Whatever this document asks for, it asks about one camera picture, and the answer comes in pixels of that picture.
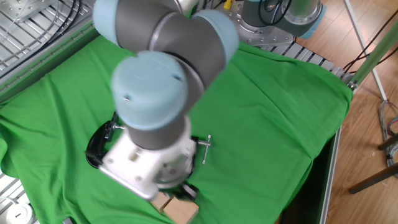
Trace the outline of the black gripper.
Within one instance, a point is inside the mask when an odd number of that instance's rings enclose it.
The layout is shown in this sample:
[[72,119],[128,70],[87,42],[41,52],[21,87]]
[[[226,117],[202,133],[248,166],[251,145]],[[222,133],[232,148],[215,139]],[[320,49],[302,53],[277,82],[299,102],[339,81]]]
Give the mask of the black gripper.
[[173,197],[184,201],[195,201],[199,194],[199,189],[192,184],[182,184],[171,191]]

